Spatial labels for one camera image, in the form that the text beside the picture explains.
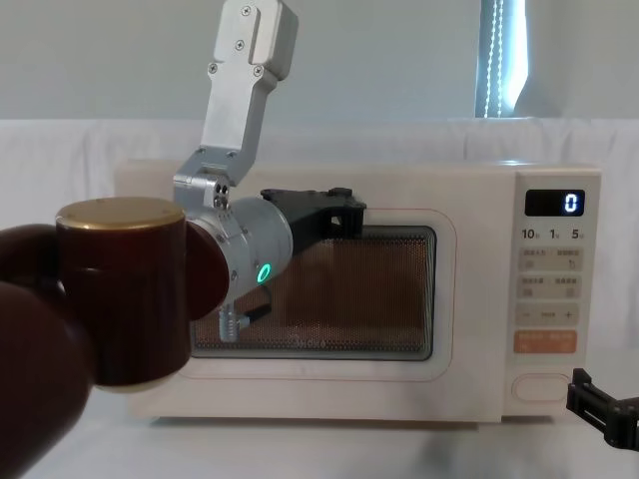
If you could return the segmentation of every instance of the orange button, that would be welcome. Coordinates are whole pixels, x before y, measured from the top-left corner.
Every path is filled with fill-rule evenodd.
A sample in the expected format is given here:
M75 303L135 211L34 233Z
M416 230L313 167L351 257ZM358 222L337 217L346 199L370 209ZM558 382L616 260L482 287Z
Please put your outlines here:
M577 350L577 331L521 330L515 332L514 352L522 354L572 354Z

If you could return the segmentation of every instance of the microwave window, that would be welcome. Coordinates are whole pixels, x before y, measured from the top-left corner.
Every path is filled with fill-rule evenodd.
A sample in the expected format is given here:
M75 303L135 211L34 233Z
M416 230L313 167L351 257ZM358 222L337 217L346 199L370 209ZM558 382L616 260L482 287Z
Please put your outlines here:
M294 257L278 277L236 301L271 313L220 340L218 313L192 324L196 357L426 360L432 353L435 233L364 227Z

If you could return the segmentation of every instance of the microwave oven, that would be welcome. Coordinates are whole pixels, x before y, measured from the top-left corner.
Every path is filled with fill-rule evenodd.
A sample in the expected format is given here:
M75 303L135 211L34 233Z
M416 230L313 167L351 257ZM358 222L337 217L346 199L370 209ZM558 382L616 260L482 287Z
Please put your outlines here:
M128 161L117 196L171 199L170 161ZM348 188L360 238L296 256L237 302L272 312L131 394L141 416L499 421L565 411L588 335L600 172L587 166L260 164L265 189Z

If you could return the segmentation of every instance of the control panel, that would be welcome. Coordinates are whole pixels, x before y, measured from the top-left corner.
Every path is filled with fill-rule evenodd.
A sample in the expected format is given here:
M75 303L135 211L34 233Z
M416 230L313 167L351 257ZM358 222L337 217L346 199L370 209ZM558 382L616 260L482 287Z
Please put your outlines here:
M572 368L585 359L599 183L588 172L518 174L506 391L513 413L517 403L563 407Z

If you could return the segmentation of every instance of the digital display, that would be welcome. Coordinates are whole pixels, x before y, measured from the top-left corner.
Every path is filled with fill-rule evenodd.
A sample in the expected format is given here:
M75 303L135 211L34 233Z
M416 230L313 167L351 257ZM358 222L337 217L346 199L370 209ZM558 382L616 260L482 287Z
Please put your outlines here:
M528 190L527 217L581 217L586 204L583 190Z

